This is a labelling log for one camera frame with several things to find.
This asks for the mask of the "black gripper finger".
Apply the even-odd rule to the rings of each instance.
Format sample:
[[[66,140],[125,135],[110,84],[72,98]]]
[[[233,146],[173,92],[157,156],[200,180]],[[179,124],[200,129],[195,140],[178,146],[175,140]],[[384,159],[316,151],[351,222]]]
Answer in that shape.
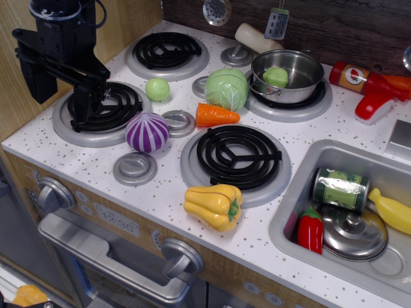
[[[105,99],[105,89],[92,83],[81,83],[74,88],[70,98],[73,111],[71,126],[75,132],[81,132],[101,112],[101,102]]]

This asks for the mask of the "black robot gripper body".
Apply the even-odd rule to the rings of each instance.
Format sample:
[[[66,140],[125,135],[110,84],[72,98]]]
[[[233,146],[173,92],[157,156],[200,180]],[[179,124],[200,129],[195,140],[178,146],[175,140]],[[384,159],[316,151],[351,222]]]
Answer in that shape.
[[[74,87],[81,104],[103,100],[110,73],[96,58],[96,31],[107,20],[96,19],[101,1],[30,1],[36,29],[16,28],[16,57],[29,92],[37,103],[57,93],[57,81]]]

